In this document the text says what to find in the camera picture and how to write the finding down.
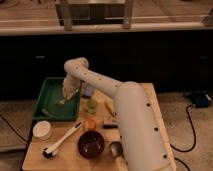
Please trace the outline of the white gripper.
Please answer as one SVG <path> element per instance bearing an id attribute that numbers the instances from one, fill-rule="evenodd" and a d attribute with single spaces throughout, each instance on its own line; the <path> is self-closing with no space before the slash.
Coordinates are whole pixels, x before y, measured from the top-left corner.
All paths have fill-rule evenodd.
<path id="1" fill-rule="evenodd" d="M 66 76 L 63 81 L 62 93 L 63 97 L 65 97 L 68 93 L 70 94 L 75 89 L 79 89 L 81 82 L 77 78 L 73 78 L 71 76 Z"/>

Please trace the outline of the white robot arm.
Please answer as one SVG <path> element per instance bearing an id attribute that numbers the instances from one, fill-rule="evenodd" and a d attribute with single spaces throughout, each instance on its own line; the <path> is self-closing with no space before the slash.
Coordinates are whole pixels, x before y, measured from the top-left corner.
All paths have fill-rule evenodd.
<path id="1" fill-rule="evenodd" d="M 85 81 L 113 99 L 128 171 L 174 171 L 151 101 L 136 82 L 120 82 L 88 69 L 84 57 L 64 63 L 66 99 Z"/>

